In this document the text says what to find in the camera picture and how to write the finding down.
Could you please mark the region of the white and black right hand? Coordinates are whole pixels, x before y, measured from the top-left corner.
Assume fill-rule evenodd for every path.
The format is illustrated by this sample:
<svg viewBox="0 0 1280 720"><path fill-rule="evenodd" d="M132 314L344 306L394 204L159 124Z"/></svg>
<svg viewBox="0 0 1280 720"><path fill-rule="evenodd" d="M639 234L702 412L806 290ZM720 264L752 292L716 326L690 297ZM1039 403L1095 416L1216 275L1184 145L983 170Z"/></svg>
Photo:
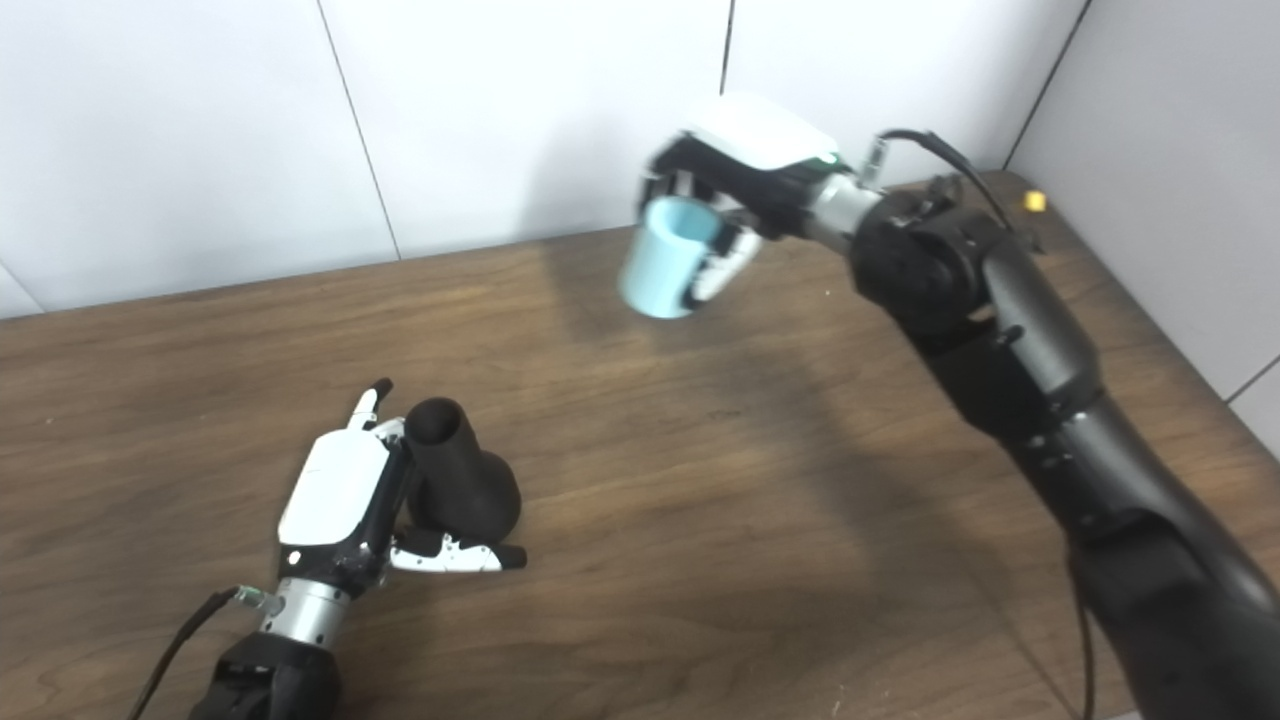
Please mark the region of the white and black right hand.
<svg viewBox="0 0 1280 720"><path fill-rule="evenodd" d="M768 240L814 240L846 254L878 199L828 135L763 97L726 94L644 170L620 292L646 316L687 316Z"/></svg>

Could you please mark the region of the white and black left hand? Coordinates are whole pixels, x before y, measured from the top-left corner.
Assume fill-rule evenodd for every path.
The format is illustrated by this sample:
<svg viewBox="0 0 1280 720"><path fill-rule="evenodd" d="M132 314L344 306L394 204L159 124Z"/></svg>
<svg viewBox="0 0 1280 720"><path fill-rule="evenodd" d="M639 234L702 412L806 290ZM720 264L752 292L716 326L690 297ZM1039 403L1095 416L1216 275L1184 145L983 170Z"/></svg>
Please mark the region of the white and black left hand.
<svg viewBox="0 0 1280 720"><path fill-rule="evenodd" d="M314 441L276 529L280 594L356 600L393 570L527 566L508 542L522 510L511 465L481 447L453 398L380 419L392 387L375 382L342 428Z"/></svg>

